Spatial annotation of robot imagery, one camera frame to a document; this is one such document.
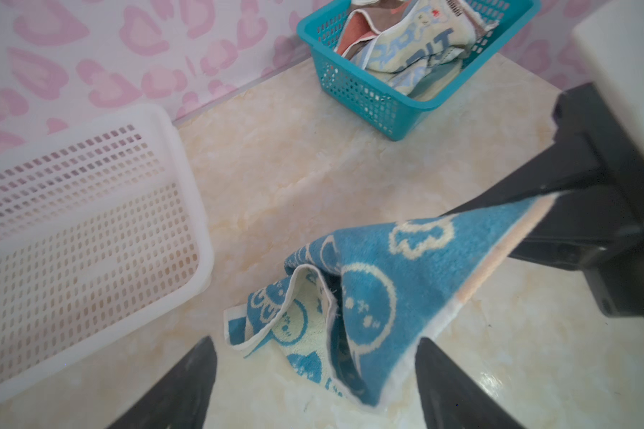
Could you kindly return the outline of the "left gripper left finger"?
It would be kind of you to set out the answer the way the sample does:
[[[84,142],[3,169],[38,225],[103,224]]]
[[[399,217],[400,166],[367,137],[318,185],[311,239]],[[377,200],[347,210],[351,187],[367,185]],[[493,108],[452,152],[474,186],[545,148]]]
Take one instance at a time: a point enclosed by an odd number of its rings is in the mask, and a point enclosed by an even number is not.
[[[202,428],[216,381],[218,356],[202,338],[112,428]]]

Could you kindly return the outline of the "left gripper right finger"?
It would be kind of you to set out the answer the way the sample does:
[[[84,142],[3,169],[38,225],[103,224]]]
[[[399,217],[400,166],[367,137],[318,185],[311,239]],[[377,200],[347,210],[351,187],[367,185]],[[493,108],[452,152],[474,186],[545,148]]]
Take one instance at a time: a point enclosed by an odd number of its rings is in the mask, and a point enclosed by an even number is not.
[[[427,428],[515,428],[522,425],[481,389],[434,341],[421,338],[415,374]]]

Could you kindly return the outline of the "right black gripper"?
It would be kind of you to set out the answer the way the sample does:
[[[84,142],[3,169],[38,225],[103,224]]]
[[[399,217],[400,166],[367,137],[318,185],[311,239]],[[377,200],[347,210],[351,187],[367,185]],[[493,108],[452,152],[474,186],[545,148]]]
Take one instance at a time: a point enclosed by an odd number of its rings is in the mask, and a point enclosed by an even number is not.
[[[644,319],[644,155],[591,83],[553,116],[556,143],[448,213],[567,192],[510,257],[581,269],[605,316]]]

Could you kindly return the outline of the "blue bunny pattern towel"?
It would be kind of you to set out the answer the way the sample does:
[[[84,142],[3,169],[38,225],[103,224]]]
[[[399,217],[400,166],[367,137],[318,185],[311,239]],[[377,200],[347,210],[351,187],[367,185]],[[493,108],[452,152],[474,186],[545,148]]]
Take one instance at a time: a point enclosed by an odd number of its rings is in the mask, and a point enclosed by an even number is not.
[[[224,314],[225,340],[273,342],[300,377],[365,409],[396,402],[420,340],[435,339],[540,223],[555,195],[432,219],[342,229]]]

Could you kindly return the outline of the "striped rabbit letter towel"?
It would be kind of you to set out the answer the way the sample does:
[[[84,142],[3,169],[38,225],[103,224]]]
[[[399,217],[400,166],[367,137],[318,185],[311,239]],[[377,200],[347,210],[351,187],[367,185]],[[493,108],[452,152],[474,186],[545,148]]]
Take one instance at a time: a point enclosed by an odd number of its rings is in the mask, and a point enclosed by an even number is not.
[[[452,82],[498,21],[465,1],[410,1],[399,23],[347,59],[388,87],[426,102]]]

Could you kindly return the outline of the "teal plastic basket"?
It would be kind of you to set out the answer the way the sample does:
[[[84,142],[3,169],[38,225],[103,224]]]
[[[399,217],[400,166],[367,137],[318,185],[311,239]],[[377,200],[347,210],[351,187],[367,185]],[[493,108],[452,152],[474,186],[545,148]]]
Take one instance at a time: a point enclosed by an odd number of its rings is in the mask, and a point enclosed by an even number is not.
[[[302,19],[323,91],[389,139],[443,105],[539,1],[333,1]]]

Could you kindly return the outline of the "white plastic basket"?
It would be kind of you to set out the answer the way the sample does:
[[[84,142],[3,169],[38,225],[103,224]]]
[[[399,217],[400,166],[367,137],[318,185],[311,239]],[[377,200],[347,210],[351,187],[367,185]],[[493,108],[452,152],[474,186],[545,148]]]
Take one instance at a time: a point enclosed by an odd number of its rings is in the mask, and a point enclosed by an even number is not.
[[[0,404],[204,291],[214,261],[164,108],[0,154]]]

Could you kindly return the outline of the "red brown towel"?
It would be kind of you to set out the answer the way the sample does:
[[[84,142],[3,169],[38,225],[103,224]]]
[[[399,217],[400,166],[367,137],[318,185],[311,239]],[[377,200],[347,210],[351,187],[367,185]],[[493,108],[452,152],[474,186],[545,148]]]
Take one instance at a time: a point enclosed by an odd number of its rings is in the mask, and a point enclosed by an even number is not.
[[[402,20],[410,1],[352,1],[334,51],[351,59],[383,31]]]

